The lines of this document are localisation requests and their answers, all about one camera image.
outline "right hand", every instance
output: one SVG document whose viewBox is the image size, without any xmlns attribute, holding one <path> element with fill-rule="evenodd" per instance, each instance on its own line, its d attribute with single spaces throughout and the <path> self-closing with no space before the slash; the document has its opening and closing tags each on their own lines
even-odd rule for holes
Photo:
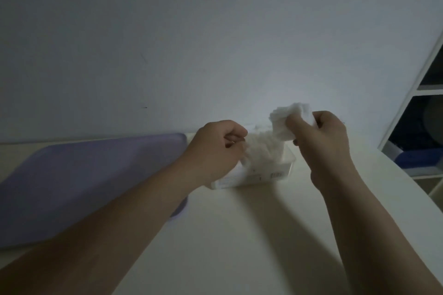
<svg viewBox="0 0 443 295">
<path fill-rule="evenodd" d="M 349 152 L 345 125 L 329 111 L 313 112 L 318 128 L 300 115 L 291 114 L 286 126 L 296 136 L 300 152 L 311 169 L 311 179 L 321 190 L 328 182 L 341 181 L 357 173 Z"/>
</svg>

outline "white desk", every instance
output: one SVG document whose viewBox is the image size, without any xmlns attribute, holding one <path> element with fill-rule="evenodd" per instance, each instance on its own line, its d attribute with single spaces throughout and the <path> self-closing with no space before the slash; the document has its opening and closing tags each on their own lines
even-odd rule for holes
<svg viewBox="0 0 443 295">
<path fill-rule="evenodd" d="M 371 191 L 443 282 L 443 214 L 381 152 L 350 135 L 354 162 Z M 48 144 L 0 146 L 0 180 Z M 292 174 L 274 185 L 201 187 L 167 223 L 115 294 L 341 294 L 347 288 L 320 193 L 298 148 Z M 24 248 L 0 251 L 0 267 Z"/>
</svg>

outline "purple cutting board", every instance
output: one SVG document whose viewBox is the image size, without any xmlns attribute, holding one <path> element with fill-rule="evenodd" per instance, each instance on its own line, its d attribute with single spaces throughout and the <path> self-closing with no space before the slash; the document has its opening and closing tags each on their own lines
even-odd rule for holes
<svg viewBox="0 0 443 295">
<path fill-rule="evenodd" d="M 184 134 L 164 134 L 42 148 L 0 184 L 0 248 L 55 236 L 176 160 L 186 145 Z"/>
</svg>

